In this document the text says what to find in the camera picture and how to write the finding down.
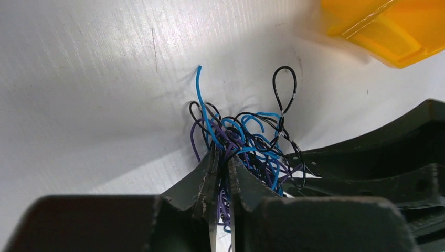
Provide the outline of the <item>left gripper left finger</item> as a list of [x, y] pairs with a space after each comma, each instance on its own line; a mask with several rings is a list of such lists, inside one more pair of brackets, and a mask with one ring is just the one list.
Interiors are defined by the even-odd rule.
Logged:
[[187, 176], [162, 193], [160, 251], [215, 251], [219, 155], [208, 151]]

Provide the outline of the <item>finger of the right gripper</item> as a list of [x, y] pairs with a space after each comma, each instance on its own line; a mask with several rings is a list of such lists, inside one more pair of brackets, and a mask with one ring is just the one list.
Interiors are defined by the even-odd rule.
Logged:
[[427, 99], [361, 136], [288, 155], [314, 196], [374, 196], [402, 212], [422, 251], [444, 251], [444, 102]]

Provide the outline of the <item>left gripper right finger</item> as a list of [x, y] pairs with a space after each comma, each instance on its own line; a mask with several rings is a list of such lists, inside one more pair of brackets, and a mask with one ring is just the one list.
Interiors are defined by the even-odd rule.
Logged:
[[228, 161], [230, 229], [233, 251], [266, 251], [264, 199], [278, 194], [251, 174], [237, 156]]

